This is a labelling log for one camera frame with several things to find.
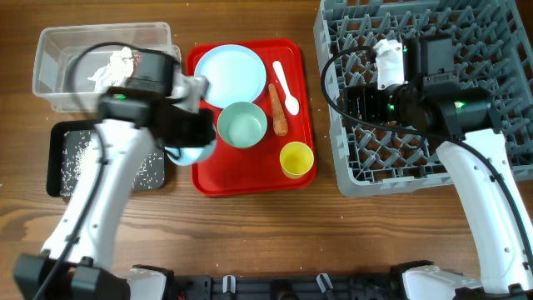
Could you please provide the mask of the light blue bowl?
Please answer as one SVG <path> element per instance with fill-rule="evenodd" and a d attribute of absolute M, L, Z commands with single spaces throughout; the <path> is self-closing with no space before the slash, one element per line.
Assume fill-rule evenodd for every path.
<path fill-rule="evenodd" d="M 213 140 L 205 147 L 165 147 L 169 159 L 178 166 L 189 166 L 207 160 L 216 148 L 217 141 Z"/>

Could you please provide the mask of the white rice grains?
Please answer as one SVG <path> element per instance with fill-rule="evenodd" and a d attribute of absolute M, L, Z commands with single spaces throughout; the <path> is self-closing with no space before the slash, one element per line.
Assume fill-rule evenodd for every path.
<path fill-rule="evenodd" d="M 87 154 L 92 146 L 92 131 L 71 131 L 63 134 L 64 144 L 59 171 L 60 197 L 70 197 L 86 168 L 92 166 L 93 155 Z M 146 191 L 162 187 L 165 183 L 164 152 L 155 148 L 141 163 L 133 181 L 133 191 Z"/>

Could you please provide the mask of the mint green bowl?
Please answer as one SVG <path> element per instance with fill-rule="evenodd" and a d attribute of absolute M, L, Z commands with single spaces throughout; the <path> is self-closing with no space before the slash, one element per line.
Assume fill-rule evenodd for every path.
<path fill-rule="evenodd" d="M 252 102 L 235 102 L 222 110 L 217 119 L 221 139 L 234 148 L 251 148 L 267 132 L 268 121 L 263 110 Z"/>

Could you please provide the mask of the white tissue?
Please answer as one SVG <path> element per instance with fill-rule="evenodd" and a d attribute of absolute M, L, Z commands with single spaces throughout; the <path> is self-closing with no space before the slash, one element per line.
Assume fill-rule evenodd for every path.
<path fill-rule="evenodd" d="M 100 67 L 88 80 L 95 83 L 95 93 L 102 93 L 109 87 L 123 85 L 126 79 L 133 75 L 134 69 L 135 58 L 132 50 L 124 47 L 120 51 L 114 51 L 109 63 Z"/>

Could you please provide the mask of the yellow plastic cup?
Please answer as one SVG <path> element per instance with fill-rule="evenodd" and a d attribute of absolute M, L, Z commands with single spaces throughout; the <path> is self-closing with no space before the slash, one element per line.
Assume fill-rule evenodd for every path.
<path fill-rule="evenodd" d="M 314 153 L 303 142 L 289 142 L 280 151 L 282 172 L 290 179 L 298 179 L 307 174 L 314 165 Z"/>

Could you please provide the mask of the orange carrot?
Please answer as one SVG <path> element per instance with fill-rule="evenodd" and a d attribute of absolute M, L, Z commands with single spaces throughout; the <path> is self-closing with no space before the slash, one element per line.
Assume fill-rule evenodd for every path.
<path fill-rule="evenodd" d="M 284 115 L 276 87 L 273 83 L 268 85 L 268 91 L 271 99 L 273 130 L 277 136 L 288 134 L 288 123 Z"/>

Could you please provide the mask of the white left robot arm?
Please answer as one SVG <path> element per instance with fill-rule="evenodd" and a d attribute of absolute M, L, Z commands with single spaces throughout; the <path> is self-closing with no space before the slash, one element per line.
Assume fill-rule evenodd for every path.
<path fill-rule="evenodd" d="M 115 87 L 102 94 L 87 154 L 65 213 L 39 255 L 23 254 L 13 276 L 26 299 L 169 299 L 174 274 L 135 266 L 111 273 L 117 227 L 138 168 L 157 144 L 200 148 L 216 138 L 204 92 L 177 99 Z"/>

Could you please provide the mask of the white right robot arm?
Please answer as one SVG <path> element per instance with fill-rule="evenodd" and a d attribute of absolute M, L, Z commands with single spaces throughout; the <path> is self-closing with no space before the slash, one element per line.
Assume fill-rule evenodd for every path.
<path fill-rule="evenodd" d="M 481 87 L 375 84 L 347 87 L 339 98 L 348 118 L 368 127 L 417 134 L 436 145 L 460 197 L 481 277 L 470 280 L 418 263 L 401 267 L 405 299 L 530 299 L 532 224 L 513 178 L 491 95 Z"/>

